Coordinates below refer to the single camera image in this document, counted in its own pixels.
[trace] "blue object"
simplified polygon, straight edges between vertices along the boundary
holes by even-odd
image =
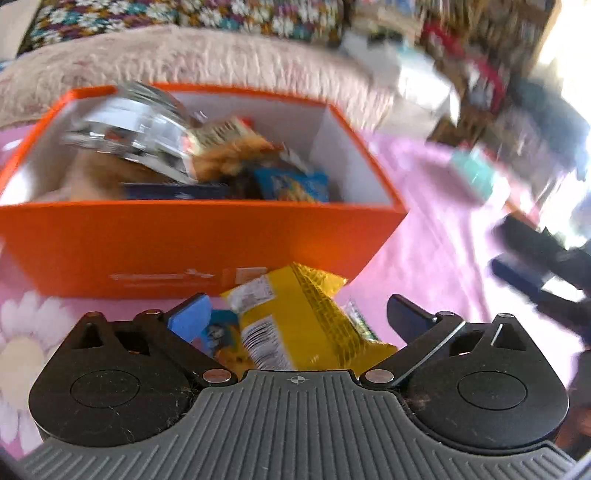
[[[232,328],[240,331],[238,316],[231,310],[213,310],[209,324],[200,332],[199,349],[213,358],[221,348],[236,347]]]
[[[258,168],[254,173],[265,200],[329,201],[329,179],[322,172],[305,175],[278,168]]]
[[[212,315],[212,301],[202,293],[184,301],[170,312],[168,329],[185,342],[195,340],[209,323]]]
[[[491,261],[492,272],[513,288],[538,303],[540,291],[552,277],[549,272],[539,272],[509,255],[500,255]]]

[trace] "ribbed rubber surface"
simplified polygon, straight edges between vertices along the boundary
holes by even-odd
[[[537,480],[572,464],[550,447],[457,452],[419,431],[394,395],[347,372],[257,371],[204,390],[179,423],[143,442],[88,449],[50,439],[22,461],[43,480]]]

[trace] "blue snack package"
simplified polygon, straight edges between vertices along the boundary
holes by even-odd
[[[265,200],[312,203],[329,201],[329,179],[322,172],[305,175],[278,168],[258,168],[254,174]]]
[[[230,195],[230,187],[223,183],[124,183],[123,190],[128,200],[223,200]]]
[[[256,365],[242,344],[237,315],[231,310],[213,310],[211,320],[193,346],[232,370],[238,378]]]

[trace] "metal screw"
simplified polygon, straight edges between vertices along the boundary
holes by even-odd
[[[232,374],[223,368],[212,368],[203,374],[203,379],[209,383],[224,383],[232,378]]]
[[[365,374],[365,378],[371,383],[390,383],[394,380],[394,374],[389,370],[374,368]]]

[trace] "flower pattern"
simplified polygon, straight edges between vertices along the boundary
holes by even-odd
[[[187,6],[201,5],[200,0],[183,1]],[[103,32],[173,24],[178,5],[179,0],[41,0],[28,42],[20,53]],[[219,17],[211,26],[221,20]]]
[[[181,0],[180,24],[275,35],[315,43],[338,42],[343,0]]]
[[[41,301],[34,291],[0,308],[0,440],[9,445],[18,439],[25,455],[41,444],[29,391],[75,323],[59,299]]]
[[[155,24],[340,41],[344,0],[41,0],[25,48]]]

